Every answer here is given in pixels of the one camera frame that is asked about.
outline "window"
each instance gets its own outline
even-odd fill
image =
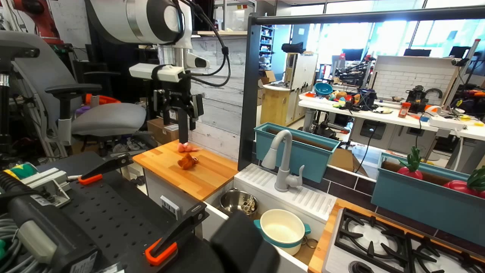
[[[342,1],[328,2],[327,13],[348,13],[348,12],[369,12],[369,10],[398,10],[398,8],[419,8],[422,0],[374,0],[374,1]]]
[[[383,21],[374,24],[368,52],[372,56],[401,56],[409,46],[415,21]]]
[[[485,19],[421,21],[412,42],[413,48],[430,48],[430,56],[448,56],[453,45],[472,45],[485,37]]]
[[[485,4],[483,0],[427,0],[425,7],[447,7],[447,5],[477,5]]]
[[[342,48],[365,48],[369,30],[369,22],[324,24],[318,42],[318,62],[331,63],[331,54],[342,52]]]

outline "orange object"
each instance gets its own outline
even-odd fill
[[[86,184],[98,181],[101,178],[103,178],[103,174],[89,175],[86,178],[78,177],[78,183],[86,186]]]
[[[197,160],[186,153],[178,162],[177,162],[183,169],[189,169],[194,168],[194,165],[197,163]]]
[[[154,247],[160,242],[162,239],[156,239],[153,244],[150,244],[145,248],[145,259],[151,266],[159,266],[162,263],[165,263],[166,260],[169,260],[178,250],[178,244],[177,242],[171,242],[163,251],[160,251],[159,254],[153,256],[153,250]]]

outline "wire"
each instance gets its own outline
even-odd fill
[[[18,262],[15,266],[12,266],[10,269],[7,269],[6,273],[13,273],[21,269],[25,263],[28,263],[33,259],[33,256],[27,256],[24,260]]]
[[[224,40],[221,39],[221,36],[218,34],[218,30],[215,28],[213,22],[210,21],[210,18],[206,15],[206,12],[204,12],[195,1],[191,1],[191,0],[181,0],[181,1],[183,1],[184,4],[187,4],[187,5],[192,7],[194,15],[195,15],[198,19],[201,19],[201,21],[204,21],[207,25],[210,25],[215,37],[218,39],[218,42],[219,42],[219,45],[221,45],[221,51],[222,51],[222,62],[221,62],[221,65],[219,65],[215,71],[206,72],[206,74],[203,74],[203,72],[194,72],[194,74],[191,74],[191,78],[195,80],[195,81],[201,81],[201,83],[210,84],[210,86],[222,86],[222,84],[225,84],[225,83],[228,81],[228,78],[230,78],[228,46],[225,46],[225,43],[224,43]],[[195,77],[195,75],[213,75],[213,74],[216,74],[218,71],[222,69],[222,66],[225,65],[225,62],[227,62],[227,75],[225,75],[225,80],[224,80],[224,81],[221,81],[221,83],[212,83],[212,81],[207,81],[207,80],[203,80],[203,78]]]
[[[369,145],[369,140],[371,140],[372,136],[374,136],[374,131],[375,131],[375,127],[371,127],[371,128],[369,128],[369,136],[368,136],[368,140],[366,140],[366,145],[365,145],[363,156],[362,156],[362,159],[360,159],[360,162],[359,162],[357,169],[354,169],[354,172],[357,172],[357,171],[362,168],[362,163],[363,163],[363,160],[365,160],[365,156],[366,156],[366,151],[368,151],[368,145]]]
[[[30,263],[25,268],[22,268],[19,273],[31,273],[36,265],[39,265],[39,262],[36,259],[31,259]]]
[[[195,80],[195,81],[201,81],[201,83],[210,84],[210,86],[224,86],[230,78],[230,60],[228,60],[228,57],[227,57],[227,69],[228,69],[227,75],[225,75],[224,81],[221,81],[221,83],[207,81],[207,80],[203,80],[203,78],[198,78],[198,77],[191,77],[191,78]]]

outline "wall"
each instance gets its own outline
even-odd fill
[[[242,112],[242,86],[245,68],[245,36],[222,36],[228,46],[230,80],[221,87],[207,86],[192,80],[192,93],[203,92],[204,113],[197,121],[195,130],[191,131],[189,140],[210,148],[228,159],[237,159],[241,112]],[[192,51],[209,62],[209,72],[218,68],[222,54],[219,43],[212,36],[192,39]],[[209,81],[222,81],[227,74],[224,68],[218,75],[203,77]]]
[[[406,98],[406,90],[415,84],[422,84],[424,90],[428,87],[448,90],[454,69],[451,60],[444,57],[378,56],[371,81],[380,98],[392,95]]]

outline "metal pole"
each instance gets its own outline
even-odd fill
[[[10,133],[9,133],[9,71],[10,63],[0,59],[0,154],[9,153]]]

